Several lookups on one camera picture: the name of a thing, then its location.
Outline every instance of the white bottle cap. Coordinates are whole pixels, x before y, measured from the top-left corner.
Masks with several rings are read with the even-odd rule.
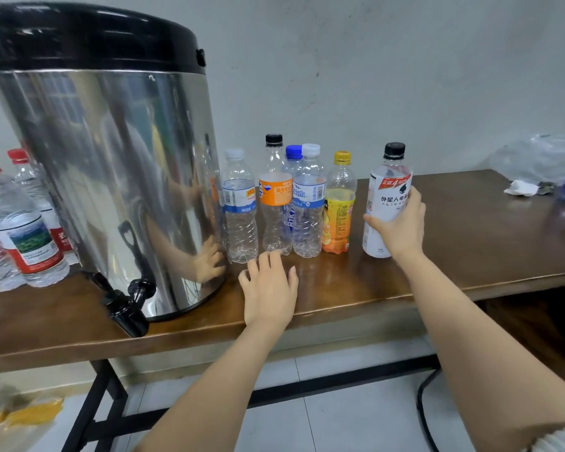
[[[320,155],[320,144],[302,144],[301,155],[304,157],[316,157]]]
[[[226,159],[242,160],[245,158],[245,152],[242,149],[226,149]]]

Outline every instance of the plastic bag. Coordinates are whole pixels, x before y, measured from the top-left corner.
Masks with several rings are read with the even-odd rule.
[[[565,181],[565,136],[536,135],[509,143],[491,154],[489,166],[510,181],[560,186]]]
[[[0,452],[24,452],[51,427],[62,409],[62,398],[17,403],[0,393]]]

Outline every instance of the blue bottle cap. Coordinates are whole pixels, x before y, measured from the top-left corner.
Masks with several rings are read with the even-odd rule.
[[[285,154],[289,160],[301,160],[301,144],[289,144],[285,149]]]

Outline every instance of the black table frame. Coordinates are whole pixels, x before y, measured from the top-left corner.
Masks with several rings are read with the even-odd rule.
[[[124,434],[150,430],[167,411],[167,409],[158,409],[123,416],[123,410],[128,401],[128,392],[121,385],[121,381],[117,374],[115,374],[115,371],[113,371],[113,367],[108,360],[97,360],[90,363],[96,371],[96,378],[61,452],[79,452],[87,443],[92,441],[98,441],[95,452],[110,452],[114,438]],[[433,354],[254,390],[249,399],[248,409],[385,379],[393,379],[439,367],[437,355]],[[105,392],[108,392],[112,397],[113,404],[106,420],[97,422],[94,420],[94,417]]]

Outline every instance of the tiled floor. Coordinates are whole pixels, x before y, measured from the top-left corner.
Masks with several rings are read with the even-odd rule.
[[[267,363],[256,388],[390,363],[430,354],[424,338],[371,344],[312,356]],[[415,407],[419,384],[428,373],[419,373],[321,395],[250,409],[245,415],[236,452],[428,452]],[[196,380],[187,377],[133,387],[126,413],[169,407]],[[55,425],[30,452],[58,451],[83,403],[83,395],[68,398]],[[474,451],[456,411],[443,375],[423,397],[429,429],[439,450]],[[110,402],[103,400],[99,419],[106,417]],[[132,452],[144,433],[117,438],[112,452]],[[88,444],[83,452],[92,452]]]

